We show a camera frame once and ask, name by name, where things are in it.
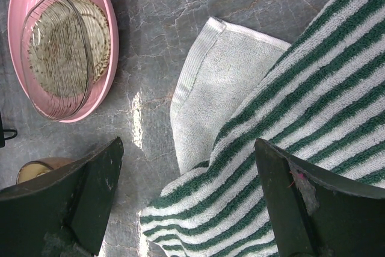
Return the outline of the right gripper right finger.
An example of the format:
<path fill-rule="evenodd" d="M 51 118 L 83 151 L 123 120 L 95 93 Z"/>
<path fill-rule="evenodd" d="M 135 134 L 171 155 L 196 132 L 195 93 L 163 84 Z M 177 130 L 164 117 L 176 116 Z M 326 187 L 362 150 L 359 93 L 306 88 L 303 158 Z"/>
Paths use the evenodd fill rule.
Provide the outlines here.
<path fill-rule="evenodd" d="M 258 138 L 256 164 L 280 256 L 384 256 L 384 189 Z"/>

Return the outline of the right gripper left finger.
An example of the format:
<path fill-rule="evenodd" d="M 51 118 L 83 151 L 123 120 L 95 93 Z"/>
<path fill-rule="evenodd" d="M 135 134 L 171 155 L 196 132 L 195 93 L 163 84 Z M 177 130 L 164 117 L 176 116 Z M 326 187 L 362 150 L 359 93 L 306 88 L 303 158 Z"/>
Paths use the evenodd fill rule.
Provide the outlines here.
<path fill-rule="evenodd" d="M 1 256 L 99 254 L 116 193 L 120 137 L 87 156 L 1 190 Z"/>

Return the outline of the beige patterned cup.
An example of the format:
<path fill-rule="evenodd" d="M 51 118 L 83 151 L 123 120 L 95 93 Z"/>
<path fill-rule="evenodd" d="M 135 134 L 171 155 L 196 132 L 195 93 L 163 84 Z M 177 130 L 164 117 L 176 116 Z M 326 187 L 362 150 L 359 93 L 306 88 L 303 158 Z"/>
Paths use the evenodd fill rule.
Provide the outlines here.
<path fill-rule="evenodd" d="M 29 181 L 72 162 L 72 159 L 63 157 L 43 158 L 28 162 L 19 170 L 16 184 Z"/>

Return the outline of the speckled beige plate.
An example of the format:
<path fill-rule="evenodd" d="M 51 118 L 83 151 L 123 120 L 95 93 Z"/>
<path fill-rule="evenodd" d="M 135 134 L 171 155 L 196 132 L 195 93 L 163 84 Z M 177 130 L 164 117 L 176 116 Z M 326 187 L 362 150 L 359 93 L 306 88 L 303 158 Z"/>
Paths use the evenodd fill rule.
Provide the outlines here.
<path fill-rule="evenodd" d="M 109 66 L 108 19 L 91 0 L 49 0 L 40 12 L 28 47 L 32 75 L 53 96 L 84 94 Z"/>

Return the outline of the pink plate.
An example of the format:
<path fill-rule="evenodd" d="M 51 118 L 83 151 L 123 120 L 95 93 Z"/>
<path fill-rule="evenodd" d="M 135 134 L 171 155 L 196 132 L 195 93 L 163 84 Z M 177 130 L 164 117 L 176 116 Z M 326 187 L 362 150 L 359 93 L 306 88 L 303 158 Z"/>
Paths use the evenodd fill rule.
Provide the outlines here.
<path fill-rule="evenodd" d="M 23 28 L 23 21 L 27 12 L 39 0 L 10 0 L 8 6 L 8 44 L 10 48 L 11 59 L 14 70 L 19 79 L 19 83 L 25 90 L 25 80 L 22 73 L 22 64 L 20 60 L 20 37 Z M 109 22 L 109 31 L 111 36 L 111 52 L 109 57 L 108 70 L 101 79 L 93 86 L 91 95 L 85 105 L 74 116 L 62 120 L 63 123 L 73 123 L 80 121 L 90 115 L 106 98 L 114 80 L 118 56 L 119 56 L 119 32 L 117 20 L 111 0 L 91 0 L 97 4 L 105 13 Z"/>

